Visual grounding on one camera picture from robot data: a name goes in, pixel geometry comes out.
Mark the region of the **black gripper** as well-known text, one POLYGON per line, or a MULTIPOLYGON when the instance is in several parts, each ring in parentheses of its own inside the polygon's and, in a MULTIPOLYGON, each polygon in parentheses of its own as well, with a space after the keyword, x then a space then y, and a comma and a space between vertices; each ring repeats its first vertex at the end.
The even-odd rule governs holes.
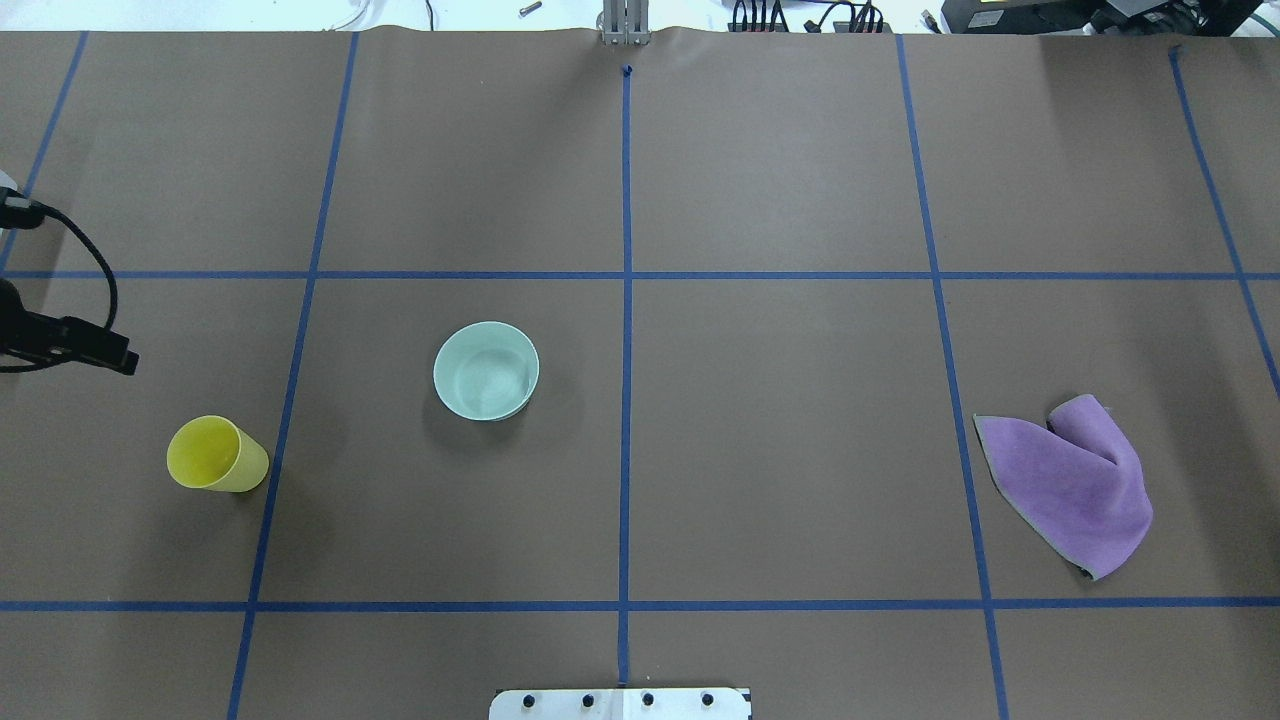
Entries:
POLYGON ((38 364, 44 366, 81 363, 133 375, 140 363, 140 355, 131 350, 131 340, 115 331, 78 316, 33 316, 17 287, 1 278, 3 355, 29 359, 33 341, 38 364))

